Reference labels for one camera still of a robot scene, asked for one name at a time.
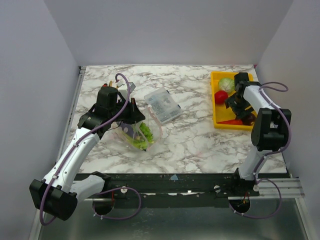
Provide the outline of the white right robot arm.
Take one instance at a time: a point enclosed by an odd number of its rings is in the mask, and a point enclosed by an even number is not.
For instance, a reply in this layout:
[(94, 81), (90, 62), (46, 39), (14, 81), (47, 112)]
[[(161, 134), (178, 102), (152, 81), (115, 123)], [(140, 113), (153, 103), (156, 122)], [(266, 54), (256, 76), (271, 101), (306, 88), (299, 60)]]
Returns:
[(252, 148), (245, 162), (237, 169), (239, 178), (230, 183), (230, 191), (236, 196), (247, 192), (246, 181), (257, 180), (268, 156), (283, 152), (291, 142), (291, 111), (275, 104), (265, 93), (265, 89), (282, 93), (289, 89), (280, 82), (275, 84), (284, 89), (272, 87), (271, 84), (250, 81), (248, 73), (240, 72), (234, 76), (235, 93), (224, 102), (225, 107), (230, 108), (239, 120), (244, 120), (252, 112), (257, 114), (251, 131)]

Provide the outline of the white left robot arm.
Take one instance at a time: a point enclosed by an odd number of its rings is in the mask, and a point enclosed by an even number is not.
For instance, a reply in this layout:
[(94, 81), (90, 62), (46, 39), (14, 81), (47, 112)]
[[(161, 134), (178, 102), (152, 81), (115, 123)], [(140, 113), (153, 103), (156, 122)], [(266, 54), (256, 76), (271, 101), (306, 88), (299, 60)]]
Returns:
[(104, 198), (113, 192), (111, 177), (105, 173), (95, 171), (83, 180), (75, 177), (114, 122), (132, 125), (145, 120), (130, 97), (131, 92), (130, 88), (117, 89), (107, 84), (100, 88), (96, 103), (80, 117), (72, 141), (60, 159), (42, 180), (35, 179), (29, 186), (34, 206), (41, 214), (66, 221), (78, 203), (93, 195)]

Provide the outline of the pale green celery stalk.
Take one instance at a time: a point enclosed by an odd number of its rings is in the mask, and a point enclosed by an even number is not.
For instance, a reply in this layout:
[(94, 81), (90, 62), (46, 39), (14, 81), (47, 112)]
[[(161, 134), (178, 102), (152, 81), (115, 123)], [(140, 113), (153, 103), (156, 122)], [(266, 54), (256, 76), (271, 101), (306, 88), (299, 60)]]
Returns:
[(141, 151), (147, 151), (150, 143), (148, 141), (130, 140), (129, 143), (136, 149)]

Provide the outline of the orange carrot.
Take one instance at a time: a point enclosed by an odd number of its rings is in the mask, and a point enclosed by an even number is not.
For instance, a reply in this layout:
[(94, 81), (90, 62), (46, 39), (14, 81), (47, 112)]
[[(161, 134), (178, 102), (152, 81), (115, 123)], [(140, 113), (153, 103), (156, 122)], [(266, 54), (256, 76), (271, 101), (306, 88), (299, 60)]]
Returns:
[(243, 122), (241, 119), (231, 119), (226, 121), (220, 121), (218, 124), (222, 125), (243, 125)]

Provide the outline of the clear zip top bag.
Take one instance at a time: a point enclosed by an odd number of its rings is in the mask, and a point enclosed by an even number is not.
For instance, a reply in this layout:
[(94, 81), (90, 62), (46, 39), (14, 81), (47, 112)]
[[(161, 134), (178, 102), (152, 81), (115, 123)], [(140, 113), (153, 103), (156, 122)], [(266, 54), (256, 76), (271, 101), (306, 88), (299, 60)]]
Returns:
[[(136, 124), (136, 130), (137, 130), (137, 137), (136, 137), (136, 141), (148, 141), (146, 139), (146, 137), (143, 135), (142, 131), (140, 130), (140, 124), (143, 122), (145, 123), (151, 130), (152, 134), (153, 134), (153, 142), (150, 142), (150, 146), (148, 148), (147, 151), (150, 150), (150, 148), (152, 146), (154, 146), (161, 138), (162, 138), (162, 135), (163, 135), (163, 130), (162, 130), (162, 125), (161, 123), (158, 121), (158, 119), (156, 118), (156, 116), (154, 115), (153, 111), (152, 111), (152, 108), (148, 108), (145, 107), (141, 110), (141, 112), (145, 115), (145, 120), (143, 121), (140, 121), (138, 123), (134, 123)], [(120, 125), (122, 124), (123, 122), (114, 122), (112, 124), (112, 127), (115, 127), (115, 133), (117, 134), (117, 136), (123, 141), (125, 142), (127, 145), (133, 147), (129, 141), (133, 141), (133, 140), (128, 140), (126, 139), (122, 133), (121, 133), (121, 127)]]

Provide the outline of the green grapes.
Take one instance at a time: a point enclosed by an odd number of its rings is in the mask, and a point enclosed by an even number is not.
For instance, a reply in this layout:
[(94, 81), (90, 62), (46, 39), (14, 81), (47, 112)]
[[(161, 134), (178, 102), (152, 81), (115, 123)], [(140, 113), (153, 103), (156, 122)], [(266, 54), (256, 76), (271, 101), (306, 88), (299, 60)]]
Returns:
[(142, 134), (146, 137), (149, 143), (152, 143), (154, 141), (151, 129), (144, 122), (140, 124), (139, 129), (141, 130)]

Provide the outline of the purple eggplant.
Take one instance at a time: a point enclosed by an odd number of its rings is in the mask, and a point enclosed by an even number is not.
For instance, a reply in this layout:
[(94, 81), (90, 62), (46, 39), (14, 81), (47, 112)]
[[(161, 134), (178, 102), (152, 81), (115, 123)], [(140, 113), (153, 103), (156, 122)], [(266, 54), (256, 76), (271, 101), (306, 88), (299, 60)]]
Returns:
[(120, 125), (121, 133), (127, 140), (136, 140), (138, 136), (138, 131), (136, 129), (136, 124), (126, 124), (122, 123)]

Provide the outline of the red tomato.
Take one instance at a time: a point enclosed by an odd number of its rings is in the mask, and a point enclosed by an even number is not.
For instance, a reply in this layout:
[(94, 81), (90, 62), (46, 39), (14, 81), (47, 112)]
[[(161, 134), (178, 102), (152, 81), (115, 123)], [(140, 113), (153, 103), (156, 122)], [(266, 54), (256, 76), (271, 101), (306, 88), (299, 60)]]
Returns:
[(228, 93), (224, 90), (219, 90), (214, 94), (214, 101), (217, 105), (225, 103), (225, 100), (228, 98)]

